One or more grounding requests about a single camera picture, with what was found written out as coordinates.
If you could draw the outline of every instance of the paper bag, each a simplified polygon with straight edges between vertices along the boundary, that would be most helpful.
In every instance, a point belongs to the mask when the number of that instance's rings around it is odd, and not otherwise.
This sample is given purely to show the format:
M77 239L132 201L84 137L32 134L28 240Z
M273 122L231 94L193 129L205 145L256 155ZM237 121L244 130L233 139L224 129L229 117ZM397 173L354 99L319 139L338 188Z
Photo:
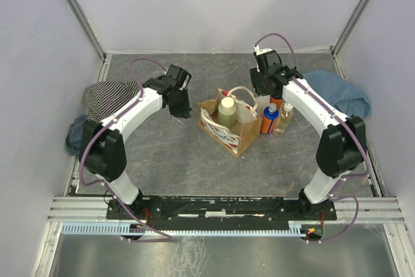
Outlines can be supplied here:
M255 102L254 107L232 94L233 91L239 89L247 91L252 96ZM226 96L232 97L237 105L236 122L231 129L217 123L218 106ZM229 92L218 88L216 99L198 104L198 124L227 151L235 157L239 157L259 136L261 118L258 116L256 108L257 101L248 88L236 87Z

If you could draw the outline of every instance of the light purple wall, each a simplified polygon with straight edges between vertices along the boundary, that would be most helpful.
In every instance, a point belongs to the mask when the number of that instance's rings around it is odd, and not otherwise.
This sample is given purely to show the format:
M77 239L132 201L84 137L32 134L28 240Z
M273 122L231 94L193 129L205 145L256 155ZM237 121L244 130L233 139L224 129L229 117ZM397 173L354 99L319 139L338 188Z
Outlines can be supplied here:
M107 52L252 51L268 32L333 45L358 0L78 0ZM275 48L282 40L270 40Z
M0 275L30 276L100 60L65 0L0 0Z
M347 78L372 102L370 143L415 242L415 0L371 0L341 52Z

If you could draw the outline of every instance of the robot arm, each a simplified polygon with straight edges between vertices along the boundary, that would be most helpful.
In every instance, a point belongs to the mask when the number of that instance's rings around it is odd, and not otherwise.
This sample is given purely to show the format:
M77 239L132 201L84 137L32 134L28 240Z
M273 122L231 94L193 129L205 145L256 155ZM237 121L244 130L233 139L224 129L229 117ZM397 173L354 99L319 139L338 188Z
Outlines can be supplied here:
M152 78L143 84L143 97L136 95L113 115L100 123L87 121L82 133L80 159L92 137L104 126L114 121L92 146L85 167L101 180L126 204L132 204L142 193L128 177L124 143L130 134L150 115L169 105L170 114L189 118L190 104L187 84L191 75L184 69L171 65L165 75ZM119 120L116 116L128 110Z
M356 144L337 118L352 129L363 149L366 150L364 122L359 117L349 118L321 98L308 85L296 68L283 66L275 50L259 50L254 55L257 68L250 70L252 86L258 95L272 95L292 104L316 129L320 143L316 153L317 172L311 182L300 192L305 210L324 203L338 180L356 168L362 161ZM313 93L332 113L330 114Z

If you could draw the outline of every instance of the small glass bottle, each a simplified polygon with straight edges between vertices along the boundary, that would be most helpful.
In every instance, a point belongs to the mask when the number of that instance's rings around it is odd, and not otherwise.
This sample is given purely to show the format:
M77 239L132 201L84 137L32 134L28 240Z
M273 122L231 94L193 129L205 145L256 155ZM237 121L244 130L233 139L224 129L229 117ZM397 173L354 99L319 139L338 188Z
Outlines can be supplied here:
M282 136L287 128L292 115L294 115L294 110L290 103L284 103L283 107L279 112L279 117L277 120L277 124L275 125L274 134L276 136Z

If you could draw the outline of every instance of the black and white striped fabric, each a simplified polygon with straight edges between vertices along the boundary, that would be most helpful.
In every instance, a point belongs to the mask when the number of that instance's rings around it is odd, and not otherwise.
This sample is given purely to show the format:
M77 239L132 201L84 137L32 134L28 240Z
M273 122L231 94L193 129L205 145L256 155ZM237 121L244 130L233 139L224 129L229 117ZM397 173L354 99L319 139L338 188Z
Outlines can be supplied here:
M100 81L87 87L84 100L89 108L88 119L101 121L118 111L140 90L135 81Z

